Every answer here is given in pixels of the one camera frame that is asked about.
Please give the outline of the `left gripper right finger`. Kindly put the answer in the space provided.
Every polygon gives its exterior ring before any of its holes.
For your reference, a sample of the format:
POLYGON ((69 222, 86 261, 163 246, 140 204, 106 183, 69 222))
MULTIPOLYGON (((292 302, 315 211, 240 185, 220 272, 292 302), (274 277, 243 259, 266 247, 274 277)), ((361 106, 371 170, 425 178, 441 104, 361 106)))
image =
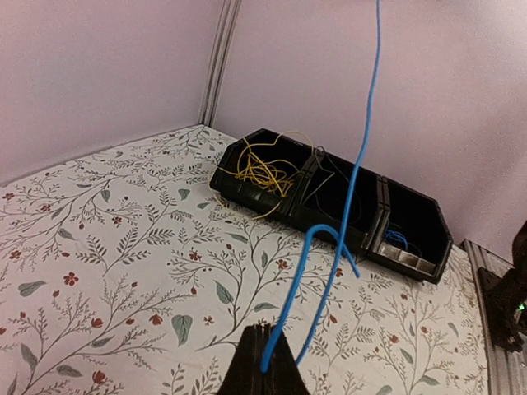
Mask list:
POLYGON ((264 395, 310 395, 283 332, 263 374, 264 395))

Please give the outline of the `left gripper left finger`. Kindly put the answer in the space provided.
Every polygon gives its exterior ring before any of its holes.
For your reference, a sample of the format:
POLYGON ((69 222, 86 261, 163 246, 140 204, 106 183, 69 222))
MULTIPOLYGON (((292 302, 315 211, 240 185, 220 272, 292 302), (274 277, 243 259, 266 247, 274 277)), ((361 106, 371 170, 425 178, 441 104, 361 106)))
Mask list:
POLYGON ((264 393, 260 361, 264 349, 264 327, 247 326, 220 387, 220 395, 260 395, 264 393))

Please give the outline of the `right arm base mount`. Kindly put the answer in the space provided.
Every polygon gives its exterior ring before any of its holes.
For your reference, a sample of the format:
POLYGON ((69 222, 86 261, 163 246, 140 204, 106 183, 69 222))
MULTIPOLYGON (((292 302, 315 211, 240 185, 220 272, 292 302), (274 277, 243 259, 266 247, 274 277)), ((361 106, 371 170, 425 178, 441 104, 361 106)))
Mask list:
POLYGON ((512 242, 513 266, 503 277, 484 267, 478 269, 485 315, 492 344, 507 352, 521 352, 526 336, 526 223, 512 242))

